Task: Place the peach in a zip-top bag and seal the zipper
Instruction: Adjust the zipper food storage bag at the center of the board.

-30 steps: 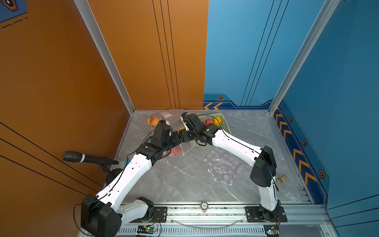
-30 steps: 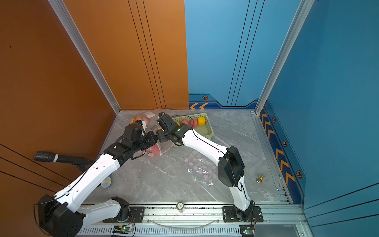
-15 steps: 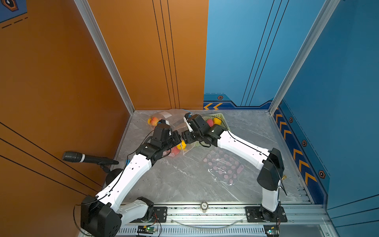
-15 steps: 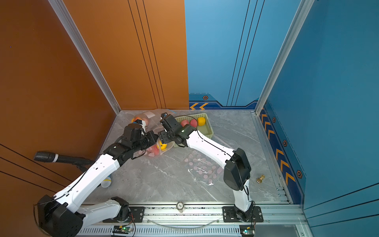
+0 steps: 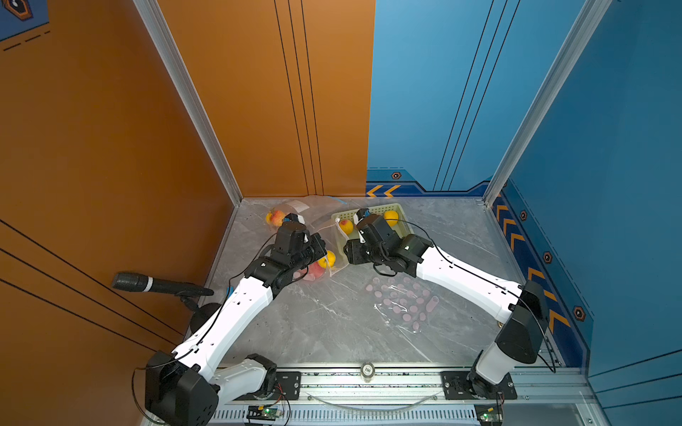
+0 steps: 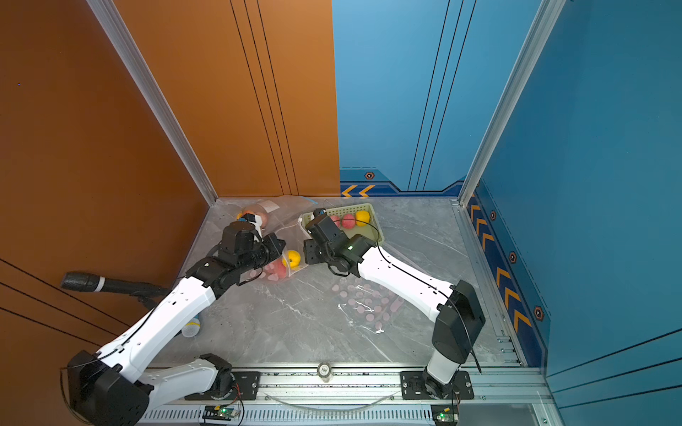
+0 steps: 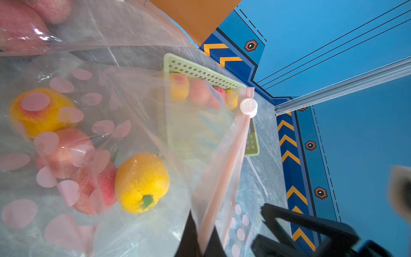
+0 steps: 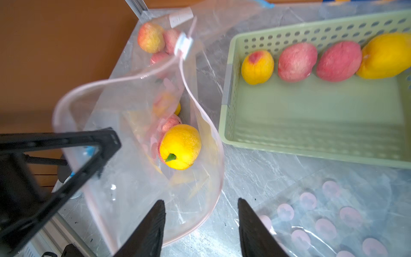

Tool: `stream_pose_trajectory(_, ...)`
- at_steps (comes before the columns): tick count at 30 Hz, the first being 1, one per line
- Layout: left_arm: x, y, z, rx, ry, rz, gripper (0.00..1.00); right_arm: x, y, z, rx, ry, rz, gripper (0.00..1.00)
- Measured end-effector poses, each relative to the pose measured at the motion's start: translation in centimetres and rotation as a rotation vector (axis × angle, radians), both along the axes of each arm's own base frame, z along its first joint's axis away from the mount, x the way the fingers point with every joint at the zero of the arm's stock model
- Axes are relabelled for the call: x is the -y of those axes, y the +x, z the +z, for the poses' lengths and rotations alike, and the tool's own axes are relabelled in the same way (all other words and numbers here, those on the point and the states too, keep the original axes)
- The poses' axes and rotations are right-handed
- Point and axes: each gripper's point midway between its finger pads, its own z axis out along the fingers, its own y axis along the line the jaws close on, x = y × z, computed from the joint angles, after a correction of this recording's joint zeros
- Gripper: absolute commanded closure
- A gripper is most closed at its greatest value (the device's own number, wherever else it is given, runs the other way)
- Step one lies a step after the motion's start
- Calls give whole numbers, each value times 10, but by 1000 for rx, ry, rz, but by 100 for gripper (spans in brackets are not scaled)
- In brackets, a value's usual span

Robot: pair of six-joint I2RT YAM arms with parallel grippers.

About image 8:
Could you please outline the clear zip-top bag blue zipper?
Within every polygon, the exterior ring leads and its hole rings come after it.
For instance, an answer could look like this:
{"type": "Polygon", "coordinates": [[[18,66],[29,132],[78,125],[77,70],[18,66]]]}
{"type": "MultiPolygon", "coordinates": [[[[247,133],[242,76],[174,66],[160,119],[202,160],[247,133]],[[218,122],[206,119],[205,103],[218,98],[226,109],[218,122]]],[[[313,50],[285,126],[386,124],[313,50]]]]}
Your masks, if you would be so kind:
{"type": "Polygon", "coordinates": [[[135,72],[149,66],[152,53],[143,50],[138,43],[147,33],[151,35],[154,31],[159,31],[159,38],[163,39],[163,33],[176,29],[206,45],[237,23],[273,7],[267,1],[202,1],[161,17],[142,17],[136,29],[138,34],[132,40],[130,71],[135,72]]]}

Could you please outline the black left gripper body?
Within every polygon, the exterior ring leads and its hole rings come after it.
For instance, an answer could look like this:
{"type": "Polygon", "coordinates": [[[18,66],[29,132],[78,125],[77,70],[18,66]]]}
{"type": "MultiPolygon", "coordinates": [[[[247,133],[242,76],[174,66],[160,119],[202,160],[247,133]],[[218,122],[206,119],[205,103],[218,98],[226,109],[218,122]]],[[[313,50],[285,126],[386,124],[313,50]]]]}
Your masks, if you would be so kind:
{"type": "Polygon", "coordinates": [[[1,225],[35,214],[45,193],[25,162],[24,154],[1,155],[1,225]]]}

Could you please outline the large pink peach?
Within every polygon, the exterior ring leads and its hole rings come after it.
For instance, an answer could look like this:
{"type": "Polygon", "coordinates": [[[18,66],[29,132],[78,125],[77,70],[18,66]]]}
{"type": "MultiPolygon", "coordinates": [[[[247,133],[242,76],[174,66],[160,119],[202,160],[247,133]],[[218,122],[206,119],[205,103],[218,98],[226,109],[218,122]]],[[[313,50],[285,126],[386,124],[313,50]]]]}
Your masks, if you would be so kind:
{"type": "Polygon", "coordinates": [[[171,115],[161,128],[162,133],[167,133],[172,127],[182,124],[182,120],[175,114],[171,115]]]}

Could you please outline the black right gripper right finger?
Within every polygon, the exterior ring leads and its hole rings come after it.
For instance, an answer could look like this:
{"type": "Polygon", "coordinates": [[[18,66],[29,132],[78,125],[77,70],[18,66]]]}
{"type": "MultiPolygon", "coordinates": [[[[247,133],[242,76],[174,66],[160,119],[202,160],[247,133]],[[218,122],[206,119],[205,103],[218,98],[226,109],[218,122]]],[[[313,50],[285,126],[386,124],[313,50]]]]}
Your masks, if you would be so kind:
{"type": "Polygon", "coordinates": [[[238,199],[238,209],[243,257],[288,257],[245,199],[238,199]]]}

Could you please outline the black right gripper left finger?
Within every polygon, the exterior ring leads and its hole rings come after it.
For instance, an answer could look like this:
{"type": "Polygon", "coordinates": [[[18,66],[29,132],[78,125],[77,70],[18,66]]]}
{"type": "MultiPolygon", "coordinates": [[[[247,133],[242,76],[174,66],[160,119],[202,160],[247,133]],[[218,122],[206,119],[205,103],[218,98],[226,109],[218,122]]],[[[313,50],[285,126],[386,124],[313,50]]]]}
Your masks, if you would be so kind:
{"type": "Polygon", "coordinates": [[[157,200],[114,257],[160,257],[165,221],[165,203],[157,200]]]}

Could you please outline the clear zip-top bag pink zipper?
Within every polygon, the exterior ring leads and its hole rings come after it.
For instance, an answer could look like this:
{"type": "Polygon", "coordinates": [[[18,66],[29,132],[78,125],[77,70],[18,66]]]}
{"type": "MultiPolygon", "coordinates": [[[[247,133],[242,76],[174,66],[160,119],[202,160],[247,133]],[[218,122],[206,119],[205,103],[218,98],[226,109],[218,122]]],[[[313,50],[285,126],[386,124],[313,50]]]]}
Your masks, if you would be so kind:
{"type": "Polygon", "coordinates": [[[198,103],[196,54],[201,42],[182,32],[167,61],[115,79],[77,87],[57,104],[54,131],[113,129],[120,150],[82,187],[89,211],[111,254],[126,243],[157,200],[166,209],[163,245],[199,228],[213,212],[223,186],[224,151],[210,117],[198,103]],[[153,114],[161,93],[174,101],[153,114]],[[201,151],[186,170],[167,166],[158,153],[161,128],[182,105],[184,124],[196,128],[201,151]]]}

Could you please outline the plain yellow peach with leaf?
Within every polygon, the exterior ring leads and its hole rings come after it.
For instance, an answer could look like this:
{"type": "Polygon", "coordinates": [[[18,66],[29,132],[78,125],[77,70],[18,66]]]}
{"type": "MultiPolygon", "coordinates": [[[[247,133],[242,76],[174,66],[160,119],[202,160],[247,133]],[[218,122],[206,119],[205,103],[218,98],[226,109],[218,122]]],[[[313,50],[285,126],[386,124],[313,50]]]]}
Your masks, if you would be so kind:
{"type": "Polygon", "coordinates": [[[172,169],[186,170],[191,167],[202,147],[198,130],[190,125],[173,126],[162,138],[159,155],[172,169]]]}

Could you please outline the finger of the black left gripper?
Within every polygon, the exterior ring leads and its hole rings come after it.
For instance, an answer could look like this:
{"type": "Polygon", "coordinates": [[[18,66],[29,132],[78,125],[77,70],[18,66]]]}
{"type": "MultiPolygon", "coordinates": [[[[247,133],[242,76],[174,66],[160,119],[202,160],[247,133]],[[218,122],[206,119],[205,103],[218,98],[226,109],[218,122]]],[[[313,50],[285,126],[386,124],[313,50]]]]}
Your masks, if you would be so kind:
{"type": "Polygon", "coordinates": [[[1,250],[19,251],[62,208],[65,203],[120,150],[117,133],[106,128],[68,133],[17,133],[1,135],[2,154],[28,154],[51,149],[93,146],[93,157],[55,193],[46,194],[37,212],[12,225],[1,225],[1,250]]]}

